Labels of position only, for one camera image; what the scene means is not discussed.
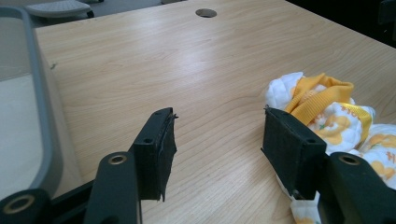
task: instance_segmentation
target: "screw hole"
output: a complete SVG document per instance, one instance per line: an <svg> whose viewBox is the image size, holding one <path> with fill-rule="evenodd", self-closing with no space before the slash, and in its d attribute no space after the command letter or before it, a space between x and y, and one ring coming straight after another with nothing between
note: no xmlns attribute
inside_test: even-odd
<svg viewBox="0 0 396 224"><path fill-rule="evenodd" d="M117 156L113 156L112 158L108 159L108 163L110 163L112 165L118 165L118 164L125 162L126 160L127 160L126 156L117 155Z"/></svg>
<svg viewBox="0 0 396 224"><path fill-rule="evenodd" d="M348 156L348 155L341 155L338 159L340 161L346 163L346 164L349 164L349 165L359 165L359 164L361 164L360 161L358 161L355 158L353 158L351 156Z"/></svg>
<svg viewBox="0 0 396 224"><path fill-rule="evenodd" d="M195 14L197 14L200 17L203 18L213 18L218 15L218 13L215 10L208 9L208 8L201 8L195 11Z"/></svg>
<svg viewBox="0 0 396 224"><path fill-rule="evenodd" d="M13 199L6 204L3 209L5 214L16 214L28 208L35 201L35 197L31 194L25 194Z"/></svg>
<svg viewBox="0 0 396 224"><path fill-rule="evenodd" d="M152 143L152 139L151 139L151 138L145 138L145 139L143 140L143 142L145 142L145 143Z"/></svg>

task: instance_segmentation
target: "yellow pattern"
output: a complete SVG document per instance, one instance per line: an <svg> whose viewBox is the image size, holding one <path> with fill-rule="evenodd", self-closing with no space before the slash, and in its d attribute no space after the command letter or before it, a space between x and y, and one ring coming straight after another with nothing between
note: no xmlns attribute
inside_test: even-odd
<svg viewBox="0 0 396 224"><path fill-rule="evenodd" d="M370 148L375 145L381 145L382 147L395 147L396 148L396 136L392 134L376 134L370 138Z"/></svg>
<svg viewBox="0 0 396 224"><path fill-rule="evenodd" d="M373 169L376 171L376 173L385 178L386 180L390 179L391 177L393 177L396 174L395 169L391 168L391 167L387 167L385 168L384 164L382 164L381 161L373 161L371 163Z"/></svg>
<svg viewBox="0 0 396 224"><path fill-rule="evenodd" d="M387 151L388 161L392 162L393 164L396 163L396 154Z"/></svg>
<svg viewBox="0 0 396 224"><path fill-rule="evenodd" d="M326 127L333 127L334 124L337 126L334 129L328 129ZM329 116L324 123L325 128L315 131L315 133L333 145L339 145L343 142L343 136L341 132L350 126L350 121L345 116L336 117L335 115Z"/></svg>
<svg viewBox="0 0 396 224"><path fill-rule="evenodd" d="M343 104L340 103L341 109L343 111L346 111L348 114L350 114L352 117L358 117L358 119L361 121L361 140L360 143L357 145L357 147L360 146L366 140L367 136L369 135L369 129L370 126L373 122L373 119L371 115L365 111L363 108L361 108L358 105L350 105L350 104Z"/></svg>

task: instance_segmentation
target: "wood grain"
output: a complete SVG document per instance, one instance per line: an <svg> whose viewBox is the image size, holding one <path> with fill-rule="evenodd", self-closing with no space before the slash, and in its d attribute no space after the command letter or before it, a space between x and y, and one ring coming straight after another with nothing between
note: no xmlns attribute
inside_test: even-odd
<svg viewBox="0 0 396 224"><path fill-rule="evenodd" d="M180 116L166 202L143 202L145 223L292 222L260 152L264 93L284 74L351 81L376 122L396 123L396 50L284 1L187 1L37 34L85 181L152 112L172 106Z"/></svg>

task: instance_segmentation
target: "cloth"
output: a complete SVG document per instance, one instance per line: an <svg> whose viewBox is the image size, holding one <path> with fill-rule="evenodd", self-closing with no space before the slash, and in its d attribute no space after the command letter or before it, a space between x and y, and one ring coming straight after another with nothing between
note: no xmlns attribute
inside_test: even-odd
<svg viewBox="0 0 396 224"><path fill-rule="evenodd" d="M396 126L373 124L375 110L356 105L350 98L352 91L352 83L325 74L305 77L298 72L271 81L265 99L270 107L291 113L321 137L328 155L336 151L358 155L396 189ZM314 201L291 197L290 208L296 223L321 223L318 194Z"/></svg>

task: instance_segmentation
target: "gray plastic frame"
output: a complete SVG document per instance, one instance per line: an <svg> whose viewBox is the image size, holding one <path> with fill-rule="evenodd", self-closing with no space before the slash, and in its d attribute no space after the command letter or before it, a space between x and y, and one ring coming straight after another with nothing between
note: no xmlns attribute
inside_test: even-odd
<svg viewBox="0 0 396 224"><path fill-rule="evenodd" d="M35 30L29 15L18 7L0 7L0 17L22 20L26 35L29 61L35 86L35 98L40 124L43 158L34 181L29 189L44 189L52 196L60 183L63 172L62 152L50 103L47 79L37 44Z"/></svg>

